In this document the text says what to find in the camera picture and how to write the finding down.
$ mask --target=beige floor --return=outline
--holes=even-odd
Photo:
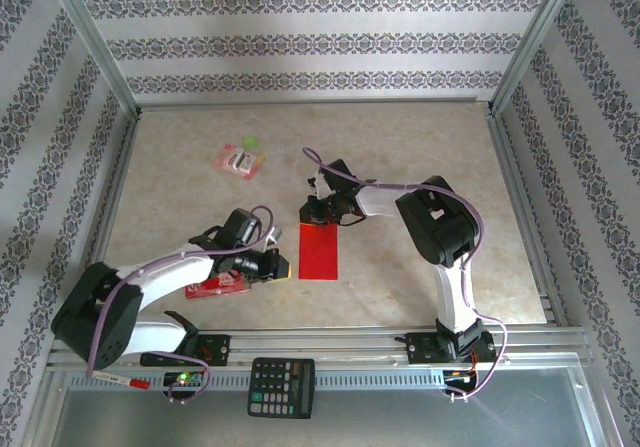
[[[227,142],[255,135],[266,161],[246,181],[211,166]],[[186,300],[182,289],[145,312],[176,310],[200,328],[433,325],[431,267],[397,219],[340,231],[340,279],[297,279],[298,209],[315,165],[343,158],[362,178],[421,182],[440,174],[483,215],[487,242],[473,265],[480,311],[511,323],[544,322],[536,287],[484,119],[461,103],[352,104],[145,113],[106,255],[112,266],[169,253],[235,207],[264,203],[284,235],[289,281],[245,294]]]

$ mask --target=robotic arm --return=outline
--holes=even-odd
[[[351,176],[341,159],[329,167]],[[440,193],[370,187],[322,168],[308,182],[314,195],[310,195],[300,209],[302,223],[345,225],[342,218],[347,214],[360,220],[383,215],[404,221],[418,252],[434,268],[439,347],[450,360],[467,356],[482,334],[482,322],[474,312],[469,272],[466,281],[469,305],[465,303],[461,285],[461,264],[474,248],[478,234],[478,225],[469,211],[460,202]],[[439,176],[429,178],[424,184],[453,192]]]
[[[261,229],[260,220],[252,213],[236,209],[223,226],[213,227],[189,239],[176,253],[243,247],[249,244],[256,229]],[[178,256],[173,262],[143,271],[117,293],[111,304],[100,336],[95,368],[104,369],[122,355],[149,351],[192,357],[198,330],[190,322],[171,311],[161,316],[140,312],[179,288],[231,270],[242,274],[249,283],[288,278],[289,262],[280,256],[278,249],[272,248],[280,234],[280,229],[273,227],[256,250],[233,255]],[[141,265],[114,269],[98,262],[89,266],[53,319],[53,333],[80,357],[88,360],[101,302],[122,279],[140,269]]]

